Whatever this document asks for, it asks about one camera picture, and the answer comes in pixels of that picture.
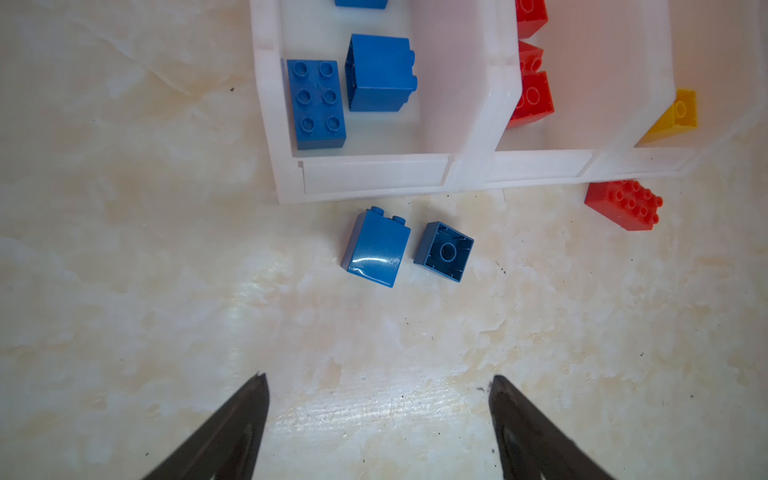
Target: marble countertop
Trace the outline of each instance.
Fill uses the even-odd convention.
[[[496,373],[617,478],[768,475],[768,117],[645,181],[653,232],[584,185],[280,206],[247,2],[0,22],[8,478],[140,478],[256,372],[256,478],[501,478]],[[413,229],[393,289],[339,267],[373,204]],[[434,220],[460,284],[411,263]]]

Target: blue lego brick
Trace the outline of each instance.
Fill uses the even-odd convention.
[[[443,222],[427,223],[413,263],[461,282],[474,243]]]
[[[384,210],[370,207],[357,216],[341,266],[362,278],[392,287],[410,234],[406,219],[386,218]]]
[[[350,111],[399,111],[416,91],[416,59],[407,38],[353,34],[346,54]]]
[[[388,0],[336,0],[337,7],[386,8]]]
[[[288,60],[296,147],[340,148],[346,140],[339,66],[333,60]]]

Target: lego brick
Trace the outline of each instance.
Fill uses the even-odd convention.
[[[661,118],[650,128],[639,142],[649,144],[652,141],[662,138],[673,137],[694,130],[699,126],[699,119],[696,111],[696,91],[678,90],[677,98],[671,107],[661,115]]]
[[[386,8],[388,0],[336,0],[337,7]]]
[[[524,41],[518,41],[518,50],[520,51],[520,73],[523,75],[536,73],[541,68],[544,50]]]
[[[428,223],[413,263],[461,282],[474,243],[443,222]]]
[[[664,200],[637,180],[589,184],[584,203],[625,230],[653,230]]]
[[[530,38],[548,21],[547,5],[544,0],[515,0],[518,14],[518,38]]]
[[[346,140],[339,66],[333,60],[288,60],[296,147],[340,148]]]
[[[357,216],[341,266],[357,276],[392,287],[410,234],[404,218],[386,218],[384,210],[370,207]]]
[[[554,113],[547,72],[540,71],[523,75],[522,82],[523,93],[520,95],[520,101],[507,124],[507,128],[532,124]]]
[[[399,111],[416,90],[407,38],[353,34],[346,56],[350,111]]]

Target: red lego brick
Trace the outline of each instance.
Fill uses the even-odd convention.
[[[625,230],[653,230],[659,223],[656,213],[664,205],[637,180],[589,184],[584,203],[618,223]]]
[[[515,10],[518,13],[518,38],[532,37],[549,21],[544,0],[515,0]]]
[[[518,50],[520,51],[520,72],[523,75],[536,73],[541,68],[541,57],[544,55],[544,50],[524,41],[518,41]]]
[[[526,74],[522,77],[523,93],[507,128],[532,124],[554,113],[552,93],[549,91],[547,72]]]

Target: white plastic bin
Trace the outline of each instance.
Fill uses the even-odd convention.
[[[636,147],[602,172],[607,179],[677,176],[749,127],[768,104],[759,0],[669,0],[674,80],[697,94],[698,128]]]
[[[331,0],[252,0],[251,16],[281,203],[461,190],[463,171],[490,163],[520,97],[514,2],[391,0],[372,10]],[[299,152],[283,59],[343,65],[352,33],[409,38],[419,87],[398,113],[349,112],[344,99],[344,147]]]
[[[507,130],[484,187],[584,181],[631,149],[675,97],[667,0],[547,0],[544,49],[555,112]]]
[[[514,0],[251,0],[260,106],[281,203],[680,175],[766,105],[759,0],[547,0],[555,113],[505,131],[521,94]],[[343,64],[352,33],[411,39],[419,88],[350,113],[344,148],[299,152],[281,59]],[[342,77],[343,96],[346,96]],[[635,147],[697,91],[697,131]]]

